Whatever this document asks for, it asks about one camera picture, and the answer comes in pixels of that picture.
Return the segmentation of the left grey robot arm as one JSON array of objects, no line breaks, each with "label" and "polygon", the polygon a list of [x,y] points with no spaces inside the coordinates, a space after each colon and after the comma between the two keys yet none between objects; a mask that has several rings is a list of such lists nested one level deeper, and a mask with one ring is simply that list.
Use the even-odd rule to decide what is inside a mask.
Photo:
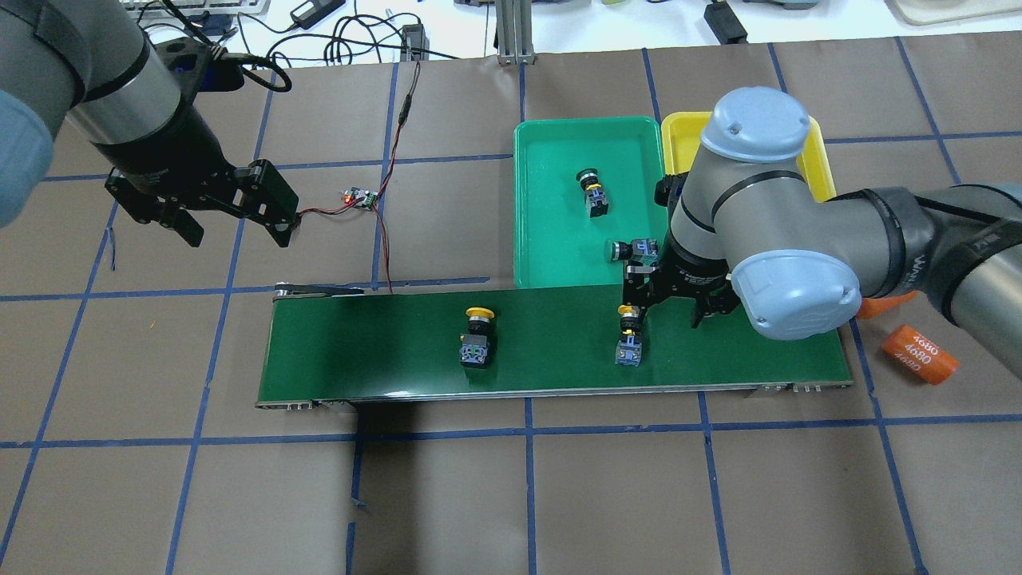
[{"label": "left grey robot arm", "polygon": [[270,161],[231,164],[194,106],[198,93],[238,89],[273,61],[198,32],[154,44],[117,1],[4,1],[1,25],[3,225],[22,214],[69,121],[112,164],[105,189],[136,222],[197,247],[194,212],[226,212],[289,245],[291,186]]}]

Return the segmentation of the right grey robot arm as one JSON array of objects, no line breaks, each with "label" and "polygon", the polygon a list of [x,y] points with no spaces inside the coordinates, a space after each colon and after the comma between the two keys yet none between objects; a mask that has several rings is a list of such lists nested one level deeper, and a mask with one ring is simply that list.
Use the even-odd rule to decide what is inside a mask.
[{"label": "right grey robot arm", "polygon": [[655,199],[667,236],[623,309],[695,301],[691,323],[742,305],[777,341],[835,330],[864,298],[922,291],[947,320],[967,277],[1020,244],[1020,186],[963,184],[934,192],[873,187],[814,199],[797,157],[810,117],[766,86],[730,91],[700,135],[687,173]]}]

